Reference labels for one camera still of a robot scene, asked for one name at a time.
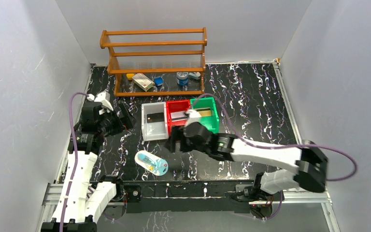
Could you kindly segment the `green plastic bin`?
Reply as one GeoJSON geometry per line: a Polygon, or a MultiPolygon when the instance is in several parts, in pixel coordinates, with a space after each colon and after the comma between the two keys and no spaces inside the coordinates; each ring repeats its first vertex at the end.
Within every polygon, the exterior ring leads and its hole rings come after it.
{"type": "Polygon", "coordinates": [[[219,133],[220,123],[213,97],[201,98],[193,107],[200,115],[200,123],[209,131],[219,133]]]}

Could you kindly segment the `white plastic bin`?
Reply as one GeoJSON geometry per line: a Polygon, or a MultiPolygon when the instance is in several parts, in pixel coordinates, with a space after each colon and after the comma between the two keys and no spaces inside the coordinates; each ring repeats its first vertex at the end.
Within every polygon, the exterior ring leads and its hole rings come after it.
{"type": "Polygon", "coordinates": [[[165,101],[142,104],[142,135],[144,141],[168,139],[169,132],[165,101]]]}

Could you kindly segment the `blue toothbrush blister pack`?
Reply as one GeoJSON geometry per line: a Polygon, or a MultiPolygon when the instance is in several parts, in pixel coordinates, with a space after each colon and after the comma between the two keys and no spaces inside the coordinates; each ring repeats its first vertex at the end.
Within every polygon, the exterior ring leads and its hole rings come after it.
{"type": "Polygon", "coordinates": [[[163,176],[167,173],[168,162],[148,151],[141,150],[135,154],[135,162],[153,175],[163,176]]]}

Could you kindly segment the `red plastic bin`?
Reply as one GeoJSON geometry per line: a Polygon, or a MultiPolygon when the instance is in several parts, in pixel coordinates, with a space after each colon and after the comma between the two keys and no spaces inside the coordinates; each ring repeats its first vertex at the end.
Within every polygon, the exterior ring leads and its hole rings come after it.
{"type": "Polygon", "coordinates": [[[171,134],[173,126],[184,126],[188,116],[186,111],[190,108],[190,100],[176,100],[166,102],[168,133],[171,134]]]}

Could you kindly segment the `wooden shelf rack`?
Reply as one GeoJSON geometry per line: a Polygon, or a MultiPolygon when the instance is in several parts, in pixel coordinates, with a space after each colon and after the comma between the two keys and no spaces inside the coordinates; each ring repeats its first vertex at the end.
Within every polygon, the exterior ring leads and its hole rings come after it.
{"type": "Polygon", "coordinates": [[[128,73],[205,72],[207,29],[103,30],[100,47],[109,51],[107,72],[115,76],[116,97],[200,95],[199,90],[121,92],[122,77],[128,73]]]}

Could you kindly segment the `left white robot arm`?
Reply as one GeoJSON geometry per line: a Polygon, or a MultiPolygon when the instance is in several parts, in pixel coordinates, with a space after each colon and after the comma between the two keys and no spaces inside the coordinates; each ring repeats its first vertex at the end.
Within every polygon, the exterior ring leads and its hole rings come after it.
{"type": "Polygon", "coordinates": [[[64,183],[50,221],[41,225],[42,232],[95,232],[107,204],[126,196],[122,179],[115,175],[104,175],[90,196],[87,192],[104,139],[132,129],[135,118],[124,102],[119,102],[117,113],[107,91],[81,95],[86,102],[77,122],[69,109],[71,136],[64,183]]]}

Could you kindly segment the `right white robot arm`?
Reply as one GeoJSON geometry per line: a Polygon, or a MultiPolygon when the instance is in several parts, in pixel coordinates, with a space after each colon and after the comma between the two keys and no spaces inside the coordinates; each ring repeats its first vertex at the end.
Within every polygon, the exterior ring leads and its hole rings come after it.
{"type": "Polygon", "coordinates": [[[237,187],[235,200],[265,200],[291,188],[314,193],[326,190],[328,158],[315,144],[275,145],[245,140],[235,134],[209,131],[196,110],[187,110],[185,116],[185,125],[174,126],[164,145],[170,152],[195,150],[217,161],[249,161],[278,168],[258,173],[250,186],[237,187]]]}

